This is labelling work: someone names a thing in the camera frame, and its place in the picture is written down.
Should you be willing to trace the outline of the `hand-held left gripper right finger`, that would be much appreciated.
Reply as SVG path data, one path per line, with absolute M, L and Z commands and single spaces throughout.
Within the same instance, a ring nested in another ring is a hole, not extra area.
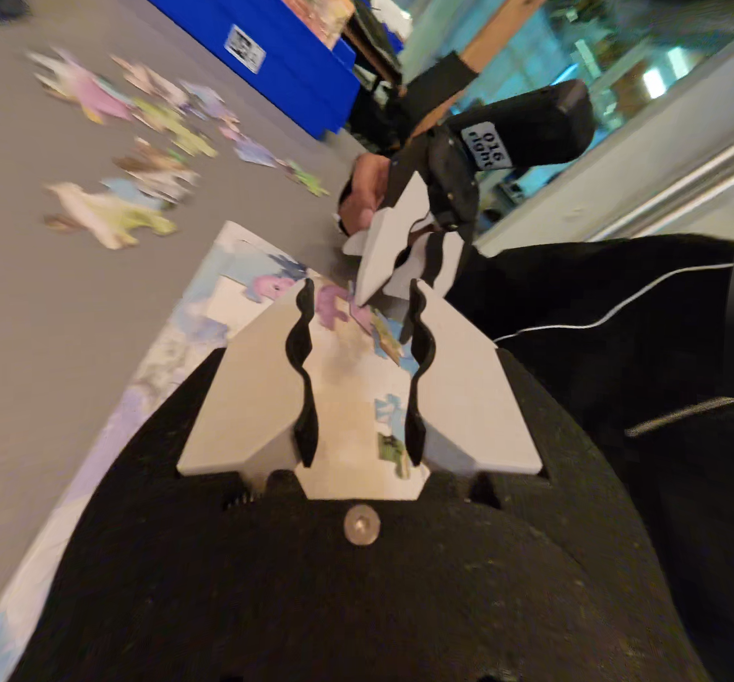
M 543 464 L 495 344 L 422 280 L 412 280 L 406 324 L 418 364 L 409 386 L 411 463 L 472 476 L 537 475 Z

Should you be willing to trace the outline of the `blue box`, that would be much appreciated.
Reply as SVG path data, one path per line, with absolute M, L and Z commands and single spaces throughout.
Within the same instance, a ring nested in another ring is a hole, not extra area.
M 328 48 L 282 0 L 148 0 L 314 138 L 345 126 L 355 53 Z

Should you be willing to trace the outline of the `yellow green pink puzzle piece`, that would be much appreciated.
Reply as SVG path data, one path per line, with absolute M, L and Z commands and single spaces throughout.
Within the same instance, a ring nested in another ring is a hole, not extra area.
M 390 328 L 390 321 L 377 308 L 357 305 L 352 291 L 349 291 L 347 303 L 352 320 L 372 338 L 375 353 L 400 367 L 403 349 Z

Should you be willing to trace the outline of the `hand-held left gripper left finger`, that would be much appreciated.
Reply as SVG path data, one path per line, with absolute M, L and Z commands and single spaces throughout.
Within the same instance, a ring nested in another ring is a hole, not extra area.
M 231 339 L 179 458 L 179 474 L 267 479 L 313 465 L 318 416 L 305 361 L 314 314 L 314 283 L 304 279 Z

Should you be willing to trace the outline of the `dinosaur puzzle board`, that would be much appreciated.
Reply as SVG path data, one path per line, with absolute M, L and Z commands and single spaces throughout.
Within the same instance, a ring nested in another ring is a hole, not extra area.
M 2 680 L 9 680 L 37 627 L 42 608 L 72 533 L 102 478 L 145 421 L 218 347 L 272 304 L 249 301 L 244 285 L 261 274 L 309 277 L 315 298 L 335 284 L 251 231 L 228 221 L 125 389 L 115 411 L 68 489 L 26 553 L 2 595 Z M 354 283 L 338 285 L 354 292 Z M 296 475 L 308 498 L 415 499 L 429 471 L 410 467 L 401 480 L 378 456 L 374 400 L 392 393 L 407 406 L 409 379 L 417 369 L 402 346 L 401 366 L 377 355 L 372 338 L 350 317 L 335 331 L 315 316 L 313 352 L 306 362 L 318 410 L 318 450 Z

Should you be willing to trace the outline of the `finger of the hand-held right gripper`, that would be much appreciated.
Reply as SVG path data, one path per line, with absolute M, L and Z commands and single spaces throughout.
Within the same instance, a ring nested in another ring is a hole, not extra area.
M 396 259 L 408 247 L 412 228 L 430 214 L 428 186 L 412 173 L 396 201 L 379 209 L 366 232 L 361 264 L 354 286 L 354 303 L 366 305 L 392 277 Z
M 457 231 L 425 233 L 413 243 L 405 260 L 384 285 L 383 293 L 395 299 L 409 299 L 412 280 L 424 281 L 444 298 L 460 271 L 466 242 Z

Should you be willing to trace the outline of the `person's right hand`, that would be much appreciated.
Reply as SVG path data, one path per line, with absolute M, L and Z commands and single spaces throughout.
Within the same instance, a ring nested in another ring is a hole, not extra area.
M 339 226 L 346 236 L 369 228 L 388 189 L 391 160 L 374 153 L 359 155 L 338 200 Z

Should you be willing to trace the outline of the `scattered loose puzzle pieces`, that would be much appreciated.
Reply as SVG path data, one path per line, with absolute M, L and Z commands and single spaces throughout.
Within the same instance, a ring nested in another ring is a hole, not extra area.
M 86 191 L 73 182 L 47 187 L 60 212 L 44 218 L 58 232 L 85 230 L 108 250 L 138 245 L 133 231 L 148 229 L 157 236 L 176 233 L 170 211 L 193 195 L 200 174 L 192 168 L 198 157 L 215 159 L 219 152 L 195 120 L 212 126 L 230 142 L 244 163 L 277 169 L 315 197 L 328 195 L 321 181 L 294 161 L 277 158 L 242 132 L 240 120 L 211 87 L 188 81 L 169 81 L 143 63 L 111 55 L 124 81 L 140 95 L 119 90 L 110 80 L 88 70 L 69 52 L 52 47 L 50 53 L 25 52 L 34 77 L 46 94 L 78 107 L 96 125 L 109 119 L 138 122 L 161 136 L 163 147 L 135 136 L 133 152 L 112 159 L 121 175 L 101 181 L 101 191 Z

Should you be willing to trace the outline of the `pink lavender puzzle piece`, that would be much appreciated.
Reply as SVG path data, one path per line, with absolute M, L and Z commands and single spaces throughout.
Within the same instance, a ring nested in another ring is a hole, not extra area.
M 244 285 L 244 296 L 256 304 L 269 300 L 275 301 L 291 289 L 298 280 L 288 276 L 261 274 L 253 277 Z

